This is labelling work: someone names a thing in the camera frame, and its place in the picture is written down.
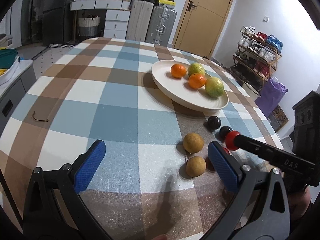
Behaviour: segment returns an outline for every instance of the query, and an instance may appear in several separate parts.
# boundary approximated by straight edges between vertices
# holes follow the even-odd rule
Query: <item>red ball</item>
[[[230,155],[230,152],[229,152],[229,150],[227,149],[227,148],[225,148],[225,147],[222,147],[223,149],[224,149],[224,151],[226,152],[226,154],[229,154]]]
[[[238,131],[231,131],[230,133],[227,134],[226,139],[225,139],[225,143],[226,143],[226,147],[230,150],[230,151],[236,151],[237,149],[239,149],[237,146],[234,145],[233,141],[235,139],[236,136],[238,136],[240,133]]]

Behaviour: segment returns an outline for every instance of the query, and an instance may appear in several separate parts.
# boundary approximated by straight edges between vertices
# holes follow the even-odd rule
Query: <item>wooden door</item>
[[[190,0],[175,48],[210,56],[221,32],[231,0]]]

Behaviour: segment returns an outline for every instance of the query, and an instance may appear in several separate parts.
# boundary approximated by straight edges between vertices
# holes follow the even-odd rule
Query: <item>orange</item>
[[[186,75],[187,73],[187,69],[185,66],[181,65],[181,64],[174,64],[171,67],[171,75],[176,77],[176,78],[182,78]]]
[[[189,77],[189,86],[193,89],[199,89],[205,84],[205,77],[199,73],[192,74]]]

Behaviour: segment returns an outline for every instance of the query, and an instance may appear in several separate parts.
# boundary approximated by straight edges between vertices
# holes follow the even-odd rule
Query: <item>silver suitcase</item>
[[[153,3],[140,0],[132,2],[127,27],[127,40],[144,41],[149,26]]]
[[[146,42],[168,46],[177,12],[163,6],[155,6],[152,11]]]

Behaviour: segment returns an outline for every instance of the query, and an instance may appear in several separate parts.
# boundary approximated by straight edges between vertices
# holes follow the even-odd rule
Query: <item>purple bag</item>
[[[261,97],[257,98],[255,103],[264,116],[268,118],[286,92],[288,90],[283,84],[279,83],[276,77],[269,78],[260,92]]]

